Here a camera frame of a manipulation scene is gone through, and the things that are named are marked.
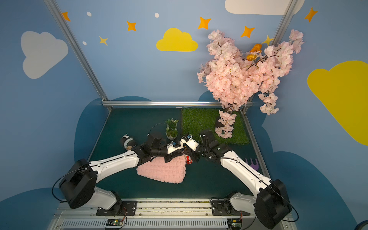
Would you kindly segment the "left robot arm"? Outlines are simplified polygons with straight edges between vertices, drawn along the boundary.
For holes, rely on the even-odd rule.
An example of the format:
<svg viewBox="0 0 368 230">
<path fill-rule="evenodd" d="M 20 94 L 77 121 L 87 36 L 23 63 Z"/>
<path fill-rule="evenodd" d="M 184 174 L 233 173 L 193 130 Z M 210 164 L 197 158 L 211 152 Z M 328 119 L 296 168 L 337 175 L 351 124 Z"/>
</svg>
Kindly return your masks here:
<svg viewBox="0 0 368 230">
<path fill-rule="evenodd" d="M 126 151 L 107 159 L 88 162 L 78 160 L 69 172 L 62 177 L 59 188 L 71 209 L 82 206 L 93 206 L 111 209 L 118 197 L 111 191 L 98 188 L 96 185 L 103 179 L 129 168 L 147 163 L 154 157 L 163 157 L 165 162 L 181 155 L 184 143 L 189 139 L 183 137 L 171 144 L 149 134 L 145 143 L 139 145 L 128 135 L 122 138 Z"/>
</svg>

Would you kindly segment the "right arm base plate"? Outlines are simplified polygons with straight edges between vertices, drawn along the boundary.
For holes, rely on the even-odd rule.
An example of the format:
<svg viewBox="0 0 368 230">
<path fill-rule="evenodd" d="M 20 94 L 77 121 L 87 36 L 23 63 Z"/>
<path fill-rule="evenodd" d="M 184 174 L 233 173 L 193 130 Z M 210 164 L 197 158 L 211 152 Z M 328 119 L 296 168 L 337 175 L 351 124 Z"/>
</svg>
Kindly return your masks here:
<svg viewBox="0 0 368 230">
<path fill-rule="evenodd" d="M 213 216 L 250 216 L 248 212 L 236 211 L 227 200 L 211 199 L 210 204 Z"/>
</svg>

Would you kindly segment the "white cat plush keychain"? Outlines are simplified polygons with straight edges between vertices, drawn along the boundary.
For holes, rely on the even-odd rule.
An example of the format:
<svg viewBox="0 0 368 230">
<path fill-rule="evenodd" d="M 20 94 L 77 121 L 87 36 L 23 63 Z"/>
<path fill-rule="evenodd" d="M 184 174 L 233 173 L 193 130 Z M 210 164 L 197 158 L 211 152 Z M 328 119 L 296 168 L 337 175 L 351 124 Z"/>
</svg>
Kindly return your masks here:
<svg viewBox="0 0 368 230">
<path fill-rule="evenodd" d="M 193 163 L 193 160 L 190 156 L 187 156 L 186 155 L 186 164 L 189 165 L 189 164 L 192 164 Z"/>
</svg>

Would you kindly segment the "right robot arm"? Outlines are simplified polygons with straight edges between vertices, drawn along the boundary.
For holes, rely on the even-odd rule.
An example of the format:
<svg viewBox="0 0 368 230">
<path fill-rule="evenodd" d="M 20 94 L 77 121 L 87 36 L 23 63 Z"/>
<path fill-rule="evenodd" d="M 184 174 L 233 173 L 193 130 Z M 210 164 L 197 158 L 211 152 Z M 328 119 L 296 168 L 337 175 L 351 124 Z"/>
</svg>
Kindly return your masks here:
<svg viewBox="0 0 368 230">
<path fill-rule="evenodd" d="M 237 153 L 226 144 L 220 144 L 211 130 L 200 133 L 201 144 L 190 134 L 181 138 L 181 143 L 191 149 L 192 159 L 204 157 L 209 161 L 220 163 L 233 173 L 253 194 L 254 198 L 235 193 L 230 197 L 232 207 L 237 211 L 254 214 L 268 229 L 273 229 L 291 211 L 286 186 L 280 180 L 271 180 L 243 161 Z"/>
</svg>

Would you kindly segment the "pink knitted bag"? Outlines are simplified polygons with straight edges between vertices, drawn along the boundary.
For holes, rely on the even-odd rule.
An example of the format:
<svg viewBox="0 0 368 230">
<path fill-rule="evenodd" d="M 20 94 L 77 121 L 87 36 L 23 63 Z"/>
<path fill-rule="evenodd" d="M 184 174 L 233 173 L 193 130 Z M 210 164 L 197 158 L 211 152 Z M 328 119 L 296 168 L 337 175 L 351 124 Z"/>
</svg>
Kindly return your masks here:
<svg viewBox="0 0 368 230">
<path fill-rule="evenodd" d="M 186 176 L 185 156 L 179 156 L 165 163 L 164 157 L 157 157 L 137 167 L 137 174 L 163 183 L 179 184 Z"/>
</svg>

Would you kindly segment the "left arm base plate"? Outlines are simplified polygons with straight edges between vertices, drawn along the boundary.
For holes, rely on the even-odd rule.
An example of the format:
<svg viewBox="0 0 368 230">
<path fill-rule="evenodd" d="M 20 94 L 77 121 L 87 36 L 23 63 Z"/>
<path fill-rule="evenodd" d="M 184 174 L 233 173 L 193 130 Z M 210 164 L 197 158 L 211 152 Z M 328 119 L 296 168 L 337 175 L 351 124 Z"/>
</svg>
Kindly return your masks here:
<svg viewBox="0 0 368 230">
<path fill-rule="evenodd" d="M 110 209 L 98 208 L 97 216 L 134 216 L 137 209 L 137 201 L 122 200 L 116 202 Z"/>
</svg>

